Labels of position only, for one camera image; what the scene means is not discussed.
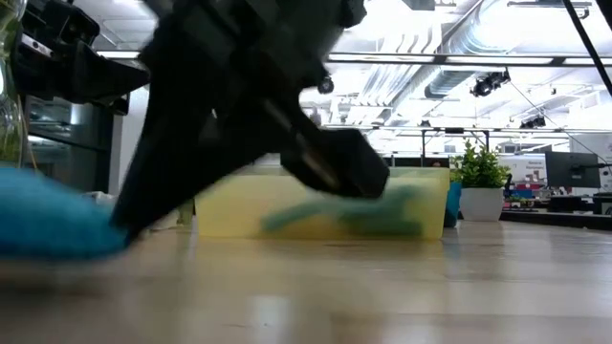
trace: translucent plastic bin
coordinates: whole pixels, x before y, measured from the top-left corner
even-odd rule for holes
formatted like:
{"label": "translucent plastic bin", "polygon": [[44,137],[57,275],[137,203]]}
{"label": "translucent plastic bin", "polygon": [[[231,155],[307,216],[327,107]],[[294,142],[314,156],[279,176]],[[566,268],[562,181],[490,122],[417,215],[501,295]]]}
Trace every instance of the translucent plastic bin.
{"label": "translucent plastic bin", "polygon": [[312,191],[282,168],[227,178],[196,201],[199,233],[263,239],[439,239],[448,194],[444,168],[394,168],[377,201]]}

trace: white flower pot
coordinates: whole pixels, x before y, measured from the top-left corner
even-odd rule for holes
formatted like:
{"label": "white flower pot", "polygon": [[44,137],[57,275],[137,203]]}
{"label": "white flower pot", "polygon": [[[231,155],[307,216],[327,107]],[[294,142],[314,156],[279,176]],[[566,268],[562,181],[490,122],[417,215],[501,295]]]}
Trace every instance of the white flower pot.
{"label": "white flower pot", "polygon": [[497,222],[504,207],[501,188],[464,188],[459,208],[463,219],[477,222]]}

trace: metal beam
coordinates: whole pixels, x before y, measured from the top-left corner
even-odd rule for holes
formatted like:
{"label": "metal beam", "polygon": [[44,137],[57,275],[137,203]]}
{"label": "metal beam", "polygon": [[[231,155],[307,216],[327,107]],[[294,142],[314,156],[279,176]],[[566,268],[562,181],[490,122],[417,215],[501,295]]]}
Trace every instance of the metal beam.
{"label": "metal beam", "polygon": [[[109,59],[135,59],[138,51],[99,51]],[[605,67],[612,67],[612,56],[602,57]],[[331,53],[327,63],[435,65],[448,67],[534,67],[593,68],[588,55],[492,55],[492,54],[381,54]]]}

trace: green plant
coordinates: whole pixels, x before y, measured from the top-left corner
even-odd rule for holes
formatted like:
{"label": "green plant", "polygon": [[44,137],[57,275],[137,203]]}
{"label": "green plant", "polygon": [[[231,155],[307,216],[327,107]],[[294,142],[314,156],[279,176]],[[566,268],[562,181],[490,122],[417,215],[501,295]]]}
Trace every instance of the green plant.
{"label": "green plant", "polygon": [[463,157],[455,157],[452,163],[455,169],[451,172],[451,179],[461,182],[464,188],[498,188],[506,182],[509,168],[500,166],[497,153],[490,152],[482,145],[476,153],[476,146],[466,140],[466,153]]}

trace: ceiling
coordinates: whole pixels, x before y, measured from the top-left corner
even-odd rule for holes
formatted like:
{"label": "ceiling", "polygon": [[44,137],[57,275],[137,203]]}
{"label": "ceiling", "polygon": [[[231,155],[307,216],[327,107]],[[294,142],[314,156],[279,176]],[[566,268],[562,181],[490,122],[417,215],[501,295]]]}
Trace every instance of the ceiling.
{"label": "ceiling", "polygon": [[[440,5],[436,11],[413,11],[402,0],[367,0],[368,16],[345,32],[334,51],[586,54],[563,9],[523,9],[509,7],[508,0],[484,0],[478,10],[466,16],[479,1],[454,3],[456,6]],[[75,5],[100,23],[101,35],[95,43],[98,50],[137,50],[157,22],[153,12],[138,0],[76,0]],[[599,53],[612,54],[612,32],[596,4],[588,10],[583,25]],[[466,23],[456,25],[464,16]],[[598,101],[609,97],[600,93],[602,83],[594,68],[511,68],[513,85],[480,98],[470,94],[470,87],[491,69],[449,72],[445,67],[369,64],[333,64],[328,69],[336,86],[334,92],[320,95],[317,90],[306,90],[300,97],[306,113],[316,109],[326,124],[415,126],[427,119],[434,126],[518,127],[521,120],[537,115],[536,105],[557,124],[566,125],[586,97],[597,94]],[[444,86],[444,96],[427,97],[426,86],[436,82]],[[368,135],[375,146],[407,144],[397,133]]]}

